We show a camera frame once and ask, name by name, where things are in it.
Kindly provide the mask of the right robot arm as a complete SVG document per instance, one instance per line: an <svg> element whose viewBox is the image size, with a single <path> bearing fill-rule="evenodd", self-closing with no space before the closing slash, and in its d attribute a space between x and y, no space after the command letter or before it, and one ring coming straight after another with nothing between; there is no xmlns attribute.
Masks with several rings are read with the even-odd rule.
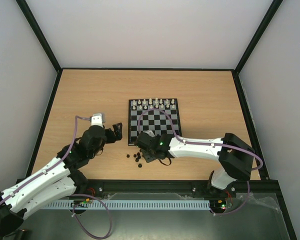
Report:
<svg viewBox="0 0 300 240"><path fill-rule="evenodd" d="M235 181L251 179L255 152L232 133L221 138L195 139L166 133L155 136L147 131L138 135L134 145L140 148L147 163L185 157L220 163L220 168L212 171L208 180L208 191L214 196L219 196Z"/></svg>

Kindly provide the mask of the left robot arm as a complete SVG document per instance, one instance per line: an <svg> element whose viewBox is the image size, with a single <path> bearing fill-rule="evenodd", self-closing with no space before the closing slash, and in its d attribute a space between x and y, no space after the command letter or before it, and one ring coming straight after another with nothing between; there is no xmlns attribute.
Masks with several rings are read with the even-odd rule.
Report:
<svg viewBox="0 0 300 240"><path fill-rule="evenodd" d="M0 191L0 236L19 228L24 220L49 203L86 192L88 180L80 168L103 152L105 144L120 141L122 123L105 129L91 125L82 137L73 137L42 169L16 185Z"/></svg>

